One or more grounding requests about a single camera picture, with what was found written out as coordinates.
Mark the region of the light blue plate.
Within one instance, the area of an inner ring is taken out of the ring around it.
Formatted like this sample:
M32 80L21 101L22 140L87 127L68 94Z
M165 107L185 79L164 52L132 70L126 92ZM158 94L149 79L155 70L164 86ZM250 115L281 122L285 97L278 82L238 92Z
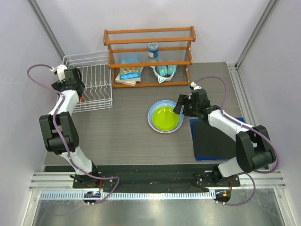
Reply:
M156 102L156 103L149 109L148 114L150 114L151 112L154 112L157 108L162 107L162 106L169 106L169 107L172 107L172 108L174 109L175 105L176 105L176 102L174 102L174 101L171 101L171 100L161 100L161 101Z

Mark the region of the green plate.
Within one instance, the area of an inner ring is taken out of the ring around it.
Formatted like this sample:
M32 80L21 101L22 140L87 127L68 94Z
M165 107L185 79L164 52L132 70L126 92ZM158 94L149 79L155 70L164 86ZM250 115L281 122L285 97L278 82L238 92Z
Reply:
M175 129L180 121L179 115L173 112L173 108L162 106L157 108L152 115L153 126L163 132L169 132Z

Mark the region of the pink plate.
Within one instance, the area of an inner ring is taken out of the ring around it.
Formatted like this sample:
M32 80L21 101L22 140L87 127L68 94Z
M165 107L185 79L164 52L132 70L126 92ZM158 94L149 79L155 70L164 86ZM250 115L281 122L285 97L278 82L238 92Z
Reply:
M150 114L148 114L148 118L147 118L147 119L148 119L149 126L150 126L154 131L156 131L156 132L158 132L158 133L161 133L161 134L170 134L170 133L176 132L176 131L182 126L183 121L184 121L184 116L183 116L183 115L179 115L180 121L179 121L177 127L176 127L175 129L173 129L172 131L169 131L169 132L163 132L163 131L160 131L160 130L156 129L156 128L153 126L152 120L151 120L153 113L154 113L154 112L151 112Z

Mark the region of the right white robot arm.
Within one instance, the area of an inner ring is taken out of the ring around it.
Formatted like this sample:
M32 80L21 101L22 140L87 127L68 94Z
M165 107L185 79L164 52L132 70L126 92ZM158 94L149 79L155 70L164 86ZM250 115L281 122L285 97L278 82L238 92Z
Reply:
M173 112L195 117L190 125L196 159L222 160L212 168L213 182L229 184L242 173L259 172L277 161L267 129L252 126L212 105L204 89L193 88L189 95L180 94Z

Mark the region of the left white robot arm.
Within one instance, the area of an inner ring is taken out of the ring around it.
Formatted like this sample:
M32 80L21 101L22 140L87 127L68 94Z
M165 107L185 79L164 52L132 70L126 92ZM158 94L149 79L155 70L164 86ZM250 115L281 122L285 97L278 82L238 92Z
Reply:
M46 150L66 159L75 170L76 180L84 180L88 187L97 187L100 176L94 163L79 146L79 135L71 117L85 89L81 72L78 68L67 68L65 65L51 71L59 78L51 85L59 99L50 113L39 118Z

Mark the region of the orange wooden shelf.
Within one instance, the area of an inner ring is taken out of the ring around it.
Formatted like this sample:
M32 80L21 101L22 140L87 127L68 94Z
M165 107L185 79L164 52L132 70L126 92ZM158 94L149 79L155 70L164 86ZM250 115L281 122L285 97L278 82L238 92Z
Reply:
M143 67L136 87L189 85L192 65L191 44L196 40L193 26L133 30L105 30L103 44L108 48L108 67L112 86L127 88L116 81L121 68ZM157 67L171 65L183 69L182 74L159 78Z

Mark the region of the lower paperback book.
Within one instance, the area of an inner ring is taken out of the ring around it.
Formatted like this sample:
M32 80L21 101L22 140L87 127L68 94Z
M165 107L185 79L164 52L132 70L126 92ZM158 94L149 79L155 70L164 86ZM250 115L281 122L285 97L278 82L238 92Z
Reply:
M115 81L118 84L129 85L134 87L137 84L137 81Z

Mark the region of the colourful paperback book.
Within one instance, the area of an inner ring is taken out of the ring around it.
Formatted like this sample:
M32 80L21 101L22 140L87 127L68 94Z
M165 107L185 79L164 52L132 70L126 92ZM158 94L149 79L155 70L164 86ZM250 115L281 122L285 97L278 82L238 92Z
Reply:
M119 81L140 82L143 67L124 67L118 73Z

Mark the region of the clear bottle blue cap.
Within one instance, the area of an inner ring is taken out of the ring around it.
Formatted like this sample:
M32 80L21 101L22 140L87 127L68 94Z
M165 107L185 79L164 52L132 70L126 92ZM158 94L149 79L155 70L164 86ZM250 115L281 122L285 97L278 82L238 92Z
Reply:
M148 61L163 62L159 56L159 46L157 42L149 42L147 45Z

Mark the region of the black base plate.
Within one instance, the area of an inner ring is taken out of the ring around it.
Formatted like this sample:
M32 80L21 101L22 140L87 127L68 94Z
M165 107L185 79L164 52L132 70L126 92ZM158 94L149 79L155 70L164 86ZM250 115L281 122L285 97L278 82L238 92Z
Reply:
M217 176L212 164L93 166L88 174L73 176L74 188L97 188L117 192L168 193L200 191L209 187L239 187L237 175Z

